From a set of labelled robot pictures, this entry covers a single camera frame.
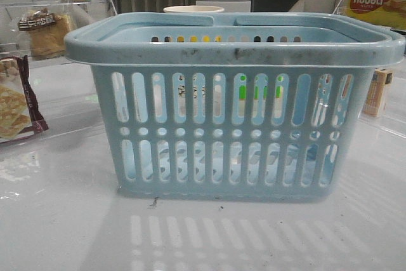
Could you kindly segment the brown cracker snack package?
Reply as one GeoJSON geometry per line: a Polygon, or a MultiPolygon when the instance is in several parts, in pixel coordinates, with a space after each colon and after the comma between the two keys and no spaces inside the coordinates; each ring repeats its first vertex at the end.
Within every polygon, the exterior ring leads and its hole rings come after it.
{"type": "Polygon", "coordinates": [[[26,56],[1,59],[1,143],[30,138],[49,129],[29,76],[26,56]]]}

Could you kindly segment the packaged bread slice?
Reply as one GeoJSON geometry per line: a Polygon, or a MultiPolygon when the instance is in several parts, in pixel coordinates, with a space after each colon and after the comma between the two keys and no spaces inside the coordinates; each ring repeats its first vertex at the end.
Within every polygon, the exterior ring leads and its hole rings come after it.
{"type": "Polygon", "coordinates": [[[75,28],[69,14],[55,13],[48,8],[30,11],[21,17],[17,25],[20,32],[28,32],[31,57],[35,60],[63,56],[64,37],[75,28]]]}

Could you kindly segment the white paper cup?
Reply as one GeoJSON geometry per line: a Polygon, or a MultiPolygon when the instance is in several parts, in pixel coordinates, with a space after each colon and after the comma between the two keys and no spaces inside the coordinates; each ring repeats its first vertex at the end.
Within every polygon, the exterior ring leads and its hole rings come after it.
{"type": "Polygon", "coordinates": [[[164,13],[222,13],[224,8],[219,6],[169,6],[164,8],[164,13]]]}

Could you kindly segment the clear acrylic left shelf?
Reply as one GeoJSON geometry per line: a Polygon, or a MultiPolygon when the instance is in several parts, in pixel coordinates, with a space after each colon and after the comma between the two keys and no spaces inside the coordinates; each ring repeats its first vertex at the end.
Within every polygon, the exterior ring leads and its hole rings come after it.
{"type": "Polygon", "coordinates": [[[112,0],[1,0],[1,58],[64,62],[66,34],[115,14],[112,0]]]}

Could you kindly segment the light blue plastic basket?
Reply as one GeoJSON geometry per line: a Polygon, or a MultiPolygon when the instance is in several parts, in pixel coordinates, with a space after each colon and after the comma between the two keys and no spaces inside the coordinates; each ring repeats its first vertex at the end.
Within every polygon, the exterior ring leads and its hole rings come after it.
{"type": "Polygon", "coordinates": [[[371,60],[405,38],[325,13],[124,13],[65,36],[91,67],[119,189],[137,197],[327,197],[371,60]]]}

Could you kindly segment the small beige tissue box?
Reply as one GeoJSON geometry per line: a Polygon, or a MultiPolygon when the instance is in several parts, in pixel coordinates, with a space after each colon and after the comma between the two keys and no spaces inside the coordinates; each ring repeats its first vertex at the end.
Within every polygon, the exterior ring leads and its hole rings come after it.
{"type": "Polygon", "coordinates": [[[362,113],[372,117],[382,116],[388,91],[393,80],[393,70],[376,69],[370,82],[362,113]]]}

